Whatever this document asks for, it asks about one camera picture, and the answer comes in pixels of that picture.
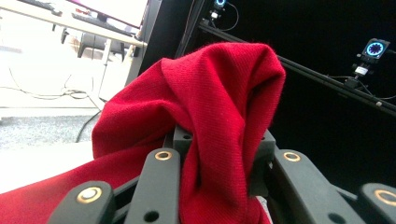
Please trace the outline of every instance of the red fabric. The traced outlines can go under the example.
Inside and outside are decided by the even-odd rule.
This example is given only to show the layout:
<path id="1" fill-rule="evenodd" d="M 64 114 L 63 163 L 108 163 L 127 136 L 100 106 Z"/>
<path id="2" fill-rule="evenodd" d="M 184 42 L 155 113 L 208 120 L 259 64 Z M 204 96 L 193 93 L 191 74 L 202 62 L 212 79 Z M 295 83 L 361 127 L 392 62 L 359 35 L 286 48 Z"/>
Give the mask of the red fabric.
<path id="1" fill-rule="evenodd" d="M 222 43 L 162 59 L 106 103 L 93 133 L 95 160 L 0 195 L 0 223 L 43 223 L 67 191 L 88 180 L 113 188 L 137 176 L 178 123 L 193 133 L 182 167 L 182 223 L 269 223 L 248 196 L 254 155 L 285 72 L 263 44 Z"/>

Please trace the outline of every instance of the black wall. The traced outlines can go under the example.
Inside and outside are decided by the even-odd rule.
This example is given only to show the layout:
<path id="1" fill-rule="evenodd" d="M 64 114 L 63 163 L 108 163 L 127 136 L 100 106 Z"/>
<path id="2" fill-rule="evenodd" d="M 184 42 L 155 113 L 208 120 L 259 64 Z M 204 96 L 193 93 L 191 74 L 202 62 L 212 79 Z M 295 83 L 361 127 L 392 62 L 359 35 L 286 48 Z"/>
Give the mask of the black wall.
<path id="1" fill-rule="evenodd" d="M 396 1 L 229 2 L 240 14 L 229 34 L 267 43 L 278 55 L 322 74 L 350 76 L 356 54 L 371 38 L 396 49 Z M 218 27 L 230 27 L 235 19 L 226 7 Z M 198 39 L 197 47 L 219 41 L 210 34 Z M 383 56 L 375 74 L 361 80 L 377 96 L 396 95 L 396 57 Z M 396 99 L 389 102 L 396 105 Z M 288 71 L 271 132 L 281 148 L 306 154 L 339 187 L 396 187 L 396 118 L 307 77 Z"/>

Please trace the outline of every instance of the gray carpet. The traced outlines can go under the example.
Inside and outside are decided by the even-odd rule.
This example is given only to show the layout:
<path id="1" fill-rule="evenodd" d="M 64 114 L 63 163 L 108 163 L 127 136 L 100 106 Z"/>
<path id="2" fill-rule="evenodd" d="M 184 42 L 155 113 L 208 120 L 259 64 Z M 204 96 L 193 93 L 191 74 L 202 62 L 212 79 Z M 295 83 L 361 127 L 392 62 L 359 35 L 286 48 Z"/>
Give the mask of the gray carpet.
<path id="1" fill-rule="evenodd" d="M 3 118 L 0 121 L 0 150 L 74 143 L 83 124 L 92 116 Z M 96 116 L 84 129 L 80 142 L 91 141 Z"/>

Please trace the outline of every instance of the floor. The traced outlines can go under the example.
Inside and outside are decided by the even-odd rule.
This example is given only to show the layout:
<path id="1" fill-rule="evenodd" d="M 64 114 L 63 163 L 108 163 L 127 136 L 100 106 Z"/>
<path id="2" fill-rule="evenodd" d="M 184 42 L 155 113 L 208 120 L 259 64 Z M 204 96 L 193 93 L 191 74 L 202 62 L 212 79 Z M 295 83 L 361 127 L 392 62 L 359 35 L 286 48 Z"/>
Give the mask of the floor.
<path id="1" fill-rule="evenodd" d="M 92 116 L 98 108 L 87 94 L 74 95 L 83 99 L 61 95 L 66 91 L 84 91 L 93 97 L 103 94 L 109 99 L 122 89 L 125 68 L 130 62 L 122 62 L 120 55 L 110 54 L 105 67 L 101 50 L 86 49 L 82 58 L 77 58 L 80 32 L 70 30 L 62 44 L 63 27 L 57 26 L 52 31 L 51 23 L 4 10 L 0 10 L 0 17 L 0 118 L 3 121 L 16 117 Z M 92 160 L 89 141 L 1 149 L 0 146 L 0 193 Z"/>

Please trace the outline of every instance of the cloth fold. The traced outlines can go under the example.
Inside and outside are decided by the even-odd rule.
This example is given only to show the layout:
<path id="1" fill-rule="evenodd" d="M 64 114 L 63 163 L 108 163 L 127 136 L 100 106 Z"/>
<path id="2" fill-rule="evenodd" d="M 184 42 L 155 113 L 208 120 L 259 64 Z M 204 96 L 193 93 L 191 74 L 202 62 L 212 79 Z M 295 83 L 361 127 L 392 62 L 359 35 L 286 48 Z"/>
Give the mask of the cloth fold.
<path id="1" fill-rule="evenodd" d="M 45 222 L 67 191 L 88 180 L 118 187 L 179 124 L 193 135 L 180 179 L 181 223 L 269 223 L 248 181 L 284 80 L 264 44 L 220 43 L 162 59 L 106 103 L 92 132 L 95 160 L 0 195 L 0 222 Z M 15 219 L 21 211 L 25 217 Z"/>

